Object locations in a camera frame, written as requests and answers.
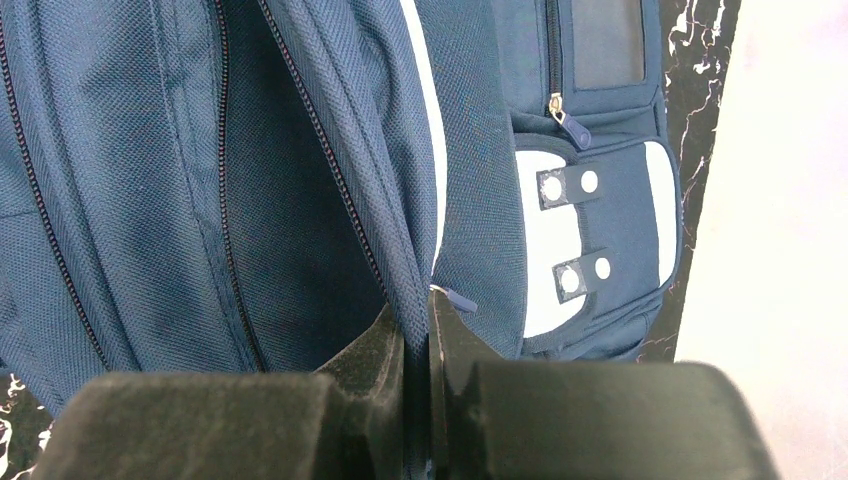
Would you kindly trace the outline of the navy blue backpack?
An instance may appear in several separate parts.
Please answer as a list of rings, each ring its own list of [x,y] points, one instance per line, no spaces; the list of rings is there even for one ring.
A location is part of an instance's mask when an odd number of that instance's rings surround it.
[[[5,1],[1,369],[313,371],[427,299],[501,356],[632,361],[675,274],[656,1]]]

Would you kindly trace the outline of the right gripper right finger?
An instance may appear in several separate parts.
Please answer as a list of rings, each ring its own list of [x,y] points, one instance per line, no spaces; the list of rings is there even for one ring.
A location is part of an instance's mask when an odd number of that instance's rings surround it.
[[[699,363],[507,360],[428,299],[437,479],[775,479],[740,391]]]

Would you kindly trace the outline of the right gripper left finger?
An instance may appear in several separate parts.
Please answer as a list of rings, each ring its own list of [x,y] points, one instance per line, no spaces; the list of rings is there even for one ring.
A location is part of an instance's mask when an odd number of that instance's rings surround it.
[[[313,373],[98,377],[37,479],[399,479],[404,341],[390,308]]]

